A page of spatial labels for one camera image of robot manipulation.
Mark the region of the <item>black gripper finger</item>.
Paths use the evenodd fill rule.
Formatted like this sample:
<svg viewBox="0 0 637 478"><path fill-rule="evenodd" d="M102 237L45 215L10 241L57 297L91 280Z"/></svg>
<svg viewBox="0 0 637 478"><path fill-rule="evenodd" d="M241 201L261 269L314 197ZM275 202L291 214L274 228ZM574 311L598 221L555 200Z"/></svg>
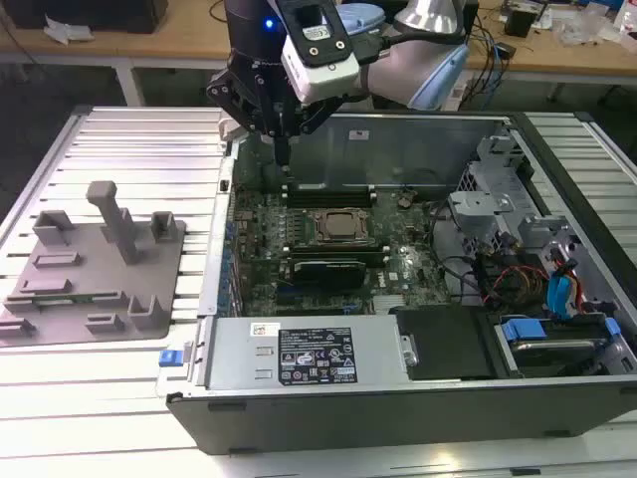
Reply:
<svg viewBox="0 0 637 478"><path fill-rule="evenodd" d="M283 165L281 116L275 109L275 92L265 73L257 69L241 76L226 69L210 80L206 93L248 132L268 138L276 165Z"/></svg>
<svg viewBox="0 0 637 478"><path fill-rule="evenodd" d="M314 132L344 104L344 98L328 98L303 106L297 98L289 96L281 112L281 166L289 166L293 137Z"/></svg>

